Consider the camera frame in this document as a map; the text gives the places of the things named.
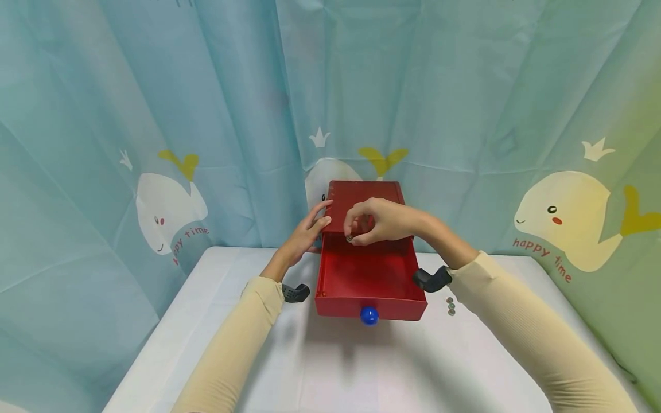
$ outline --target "blue curtain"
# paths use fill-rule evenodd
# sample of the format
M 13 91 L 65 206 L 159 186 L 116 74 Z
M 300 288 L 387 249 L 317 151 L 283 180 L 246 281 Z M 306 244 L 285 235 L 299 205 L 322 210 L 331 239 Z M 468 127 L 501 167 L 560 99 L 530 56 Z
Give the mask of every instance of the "blue curtain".
M 658 402 L 660 20 L 656 0 L 0 0 L 0 407 L 100 411 L 203 251 L 277 247 L 330 179 L 399 180 L 536 257 Z M 571 238 L 613 251 L 515 224 L 549 182 Z

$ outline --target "blue knob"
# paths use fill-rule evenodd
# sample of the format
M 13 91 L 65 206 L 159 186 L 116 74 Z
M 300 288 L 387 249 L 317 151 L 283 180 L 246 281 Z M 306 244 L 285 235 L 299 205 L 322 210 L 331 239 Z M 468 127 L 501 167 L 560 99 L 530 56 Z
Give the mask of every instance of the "blue knob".
M 360 319 L 365 325 L 373 326 L 379 322 L 379 312 L 374 307 L 364 307 L 360 311 Z

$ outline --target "box lid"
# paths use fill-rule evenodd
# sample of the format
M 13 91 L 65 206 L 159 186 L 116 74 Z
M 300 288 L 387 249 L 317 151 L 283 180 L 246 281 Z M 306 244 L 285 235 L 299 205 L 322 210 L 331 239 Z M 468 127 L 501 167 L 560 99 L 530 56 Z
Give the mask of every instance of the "box lid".
M 398 204 L 404 204 L 404 197 L 399 182 L 394 181 L 355 181 L 332 180 L 329 184 L 327 199 L 333 203 L 326 208 L 326 216 L 330 216 L 330 225 L 323 229 L 324 233 L 343 233 L 344 218 L 349 209 L 358 202 L 370 198 L 383 198 Z

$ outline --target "black clip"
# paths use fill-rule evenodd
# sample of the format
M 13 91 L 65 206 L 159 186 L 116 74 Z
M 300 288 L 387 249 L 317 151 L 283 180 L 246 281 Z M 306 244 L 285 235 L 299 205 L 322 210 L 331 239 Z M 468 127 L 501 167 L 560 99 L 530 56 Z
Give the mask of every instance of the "black clip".
M 413 274 L 413 282 L 428 293 L 435 293 L 452 282 L 452 277 L 447 272 L 447 267 L 442 266 L 436 274 L 429 274 L 422 268 Z
M 308 295 L 310 295 L 310 287 L 305 284 L 299 284 L 297 288 L 292 288 L 288 285 L 282 284 L 282 294 L 285 296 L 287 303 L 302 303 Z

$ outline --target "red box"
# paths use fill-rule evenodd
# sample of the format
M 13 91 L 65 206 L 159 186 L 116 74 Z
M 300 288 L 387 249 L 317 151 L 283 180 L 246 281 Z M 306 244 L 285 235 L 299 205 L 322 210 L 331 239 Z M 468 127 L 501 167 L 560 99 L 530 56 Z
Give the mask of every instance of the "red box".
M 332 221 L 323 231 L 315 303 L 329 317 L 360 317 L 373 307 L 380 319 L 420 320 L 427 299 L 412 280 L 418 269 L 413 238 L 354 246 L 342 225 L 346 212 L 368 198 L 404 204 L 398 182 L 331 181 L 326 210 Z

